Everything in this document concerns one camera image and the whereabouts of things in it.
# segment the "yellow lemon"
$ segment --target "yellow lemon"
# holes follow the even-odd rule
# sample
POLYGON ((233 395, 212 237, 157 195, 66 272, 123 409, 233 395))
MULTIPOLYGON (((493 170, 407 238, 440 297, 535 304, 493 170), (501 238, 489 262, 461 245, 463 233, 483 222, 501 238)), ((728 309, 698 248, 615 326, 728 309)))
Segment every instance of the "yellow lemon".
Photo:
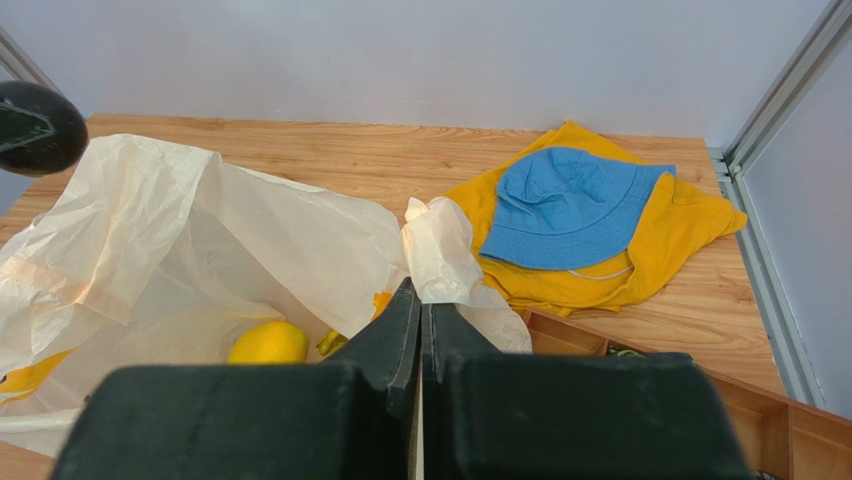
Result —
POLYGON ((308 336, 299 327, 283 320, 264 323, 241 336, 228 363, 232 365, 271 365, 302 363, 308 354, 308 336))

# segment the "yellow shirt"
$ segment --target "yellow shirt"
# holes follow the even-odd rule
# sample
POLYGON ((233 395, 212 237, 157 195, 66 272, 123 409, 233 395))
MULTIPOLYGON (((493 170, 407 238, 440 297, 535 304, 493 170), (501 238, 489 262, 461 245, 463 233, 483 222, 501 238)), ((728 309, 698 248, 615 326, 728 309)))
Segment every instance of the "yellow shirt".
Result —
POLYGON ((500 292, 518 312, 537 307, 557 315, 578 308, 619 311, 662 288, 686 260, 717 237, 745 226, 747 217, 723 198, 701 192, 664 174, 654 188, 627 250, 597 265, 575 270, 530 270, 479 256, 497 209, 497 182, 517 160, 547 147, 570 147, 623 162, 639 157, 574 123, 549 131, 500 168, 444 195, 461 206, 473 225, 473 252, 485 284, 500 292))

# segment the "wooden tabletop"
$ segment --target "wooden tabletop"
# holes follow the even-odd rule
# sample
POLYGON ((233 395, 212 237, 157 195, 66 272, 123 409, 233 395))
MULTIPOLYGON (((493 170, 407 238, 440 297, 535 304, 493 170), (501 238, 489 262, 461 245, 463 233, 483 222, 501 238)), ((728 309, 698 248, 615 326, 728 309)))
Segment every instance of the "wooden tabletop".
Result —
POLYGON ((0 480, 44 480, 53 471, 53 459, 0 442, 0 480))
MULTIPOLYGON (((379 202, 400 223, 409 197, 428 201, 499 166, 541 134, 117 115, 94 115, 89 132, 134 133, 216 150, 236 165, 379 202)), ((702 140, 606 137, 648 163, 675 164, 679 178, 720 194, 702 140)), ((69 177, 67 172, 35 182, 0 219, 0 244, 49 210, 69 177)), ((783 394, 734 236, 699 251, 650 300, 621 314, 589 310, 571 318, 657 350, 689 352, 707 368, 783 394)))

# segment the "white wall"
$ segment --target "white wall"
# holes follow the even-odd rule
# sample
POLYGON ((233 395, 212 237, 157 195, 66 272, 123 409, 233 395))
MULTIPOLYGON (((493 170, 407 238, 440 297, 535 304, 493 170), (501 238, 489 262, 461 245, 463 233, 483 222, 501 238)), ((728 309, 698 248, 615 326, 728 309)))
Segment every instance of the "white wall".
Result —
POLYGON ((727 145, 828 0, 3 0, 84 112, 606 132, 727 145))
POLYGON ((828 409, 852 418, 852 43, 745 174, 828 409))

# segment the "wooden box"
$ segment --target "wooden box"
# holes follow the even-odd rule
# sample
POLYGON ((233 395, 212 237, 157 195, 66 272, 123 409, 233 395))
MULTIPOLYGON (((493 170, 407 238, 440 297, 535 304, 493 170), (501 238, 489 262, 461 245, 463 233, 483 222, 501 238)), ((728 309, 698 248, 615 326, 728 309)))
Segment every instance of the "wooden box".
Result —
MULTIPOLYGON (((535 309, 524 321, 533 351, 602 356, 610 346, 655 350, 535 309)), ((750 468, 784 480, 852 479, 852 422, 702 368, 715 385, 750 468)))

